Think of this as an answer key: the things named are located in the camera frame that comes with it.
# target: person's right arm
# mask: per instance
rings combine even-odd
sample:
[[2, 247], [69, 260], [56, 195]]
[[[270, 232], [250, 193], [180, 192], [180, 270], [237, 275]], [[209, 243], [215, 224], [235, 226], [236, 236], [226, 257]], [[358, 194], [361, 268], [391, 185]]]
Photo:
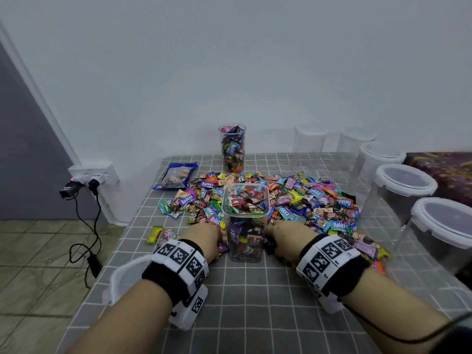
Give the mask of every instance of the person's right arm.
[[[300, 252], [317, 235], [293, 221], [276, 221], [274, 226], [267, 227], [266, 234], [273, 236], [277, 243], [275, 254], [294, 263], [300, 261]], [[422, 338], [449, 321], [446, 315], [371, 268], [364, 271], [355, 289], [341, 300], [377, 327], [401, 339]], [[384, 354], [429, 353], [443, 338], [439, 335], [417, 345], [402, 344], [358, 321]]]

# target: tile floor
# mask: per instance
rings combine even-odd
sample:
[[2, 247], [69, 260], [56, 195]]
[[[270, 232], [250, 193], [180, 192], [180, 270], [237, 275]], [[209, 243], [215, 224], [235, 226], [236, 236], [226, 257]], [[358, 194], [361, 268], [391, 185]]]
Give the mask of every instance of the tile floor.
[[[122, 227], [98, 229], [101, 263], [113, 251]], [[0, 221], [0, 353], [53, 353], [88, 293], [86, 258], [69, 263], [72, 244], [93, 244], [79, 220]], [[73, 259], [83, 247], [73, 248]], [[90, 271], [87, 283], [94, 278]]]

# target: gray door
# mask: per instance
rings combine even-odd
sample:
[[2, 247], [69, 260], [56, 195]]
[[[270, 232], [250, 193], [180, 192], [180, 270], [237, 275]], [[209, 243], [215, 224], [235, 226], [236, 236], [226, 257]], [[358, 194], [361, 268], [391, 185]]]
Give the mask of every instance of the gray door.
[[[0, 44], [0, 219], [76, 219], [59, 190], [70, 179], [68, 154]], [[97, 205], [87, 188], [77, 197], [83, 219]]]

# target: black sleeve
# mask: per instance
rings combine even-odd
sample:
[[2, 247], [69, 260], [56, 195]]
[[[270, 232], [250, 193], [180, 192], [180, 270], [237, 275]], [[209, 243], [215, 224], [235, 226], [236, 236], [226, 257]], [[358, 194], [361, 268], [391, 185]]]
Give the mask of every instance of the black sleeve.
[[472, 328], [456, 327], [448, 333], [430, 354], [460, 354], [472, 352]]

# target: person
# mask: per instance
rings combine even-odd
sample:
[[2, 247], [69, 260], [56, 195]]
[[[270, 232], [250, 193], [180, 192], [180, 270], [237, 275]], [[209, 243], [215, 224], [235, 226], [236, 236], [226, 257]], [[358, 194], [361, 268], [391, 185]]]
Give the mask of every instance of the person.
[[[294, 263], [300, 261], [301, 252], [317, 236], [307, 226], [294, 221], [276, 221], [274, 226], [267, 227], [266, 235], [272, 236], [277, 243], [275, 254]], [[201, 223], [187, 229], [182, 238], [197, 244], [210, 263], [219, 256], [217, 241], [220, 236], [216, 226]], [[450, 321], [445, 314], [372, 268], [363, 268], [358, 277], [353, 289], [340, 299], [394, 337], [422, 338]], [[67, 353], [148, 353], [158, 333], [167, 325], [172, 308], [168, 292], [153, 281], [141, 279], [71, 345]], [[456, 327], [424, 343], [412, 345], [390, 339], [357, 319], [382, 353], [471, 352], [472, 337], [468, 328]]]

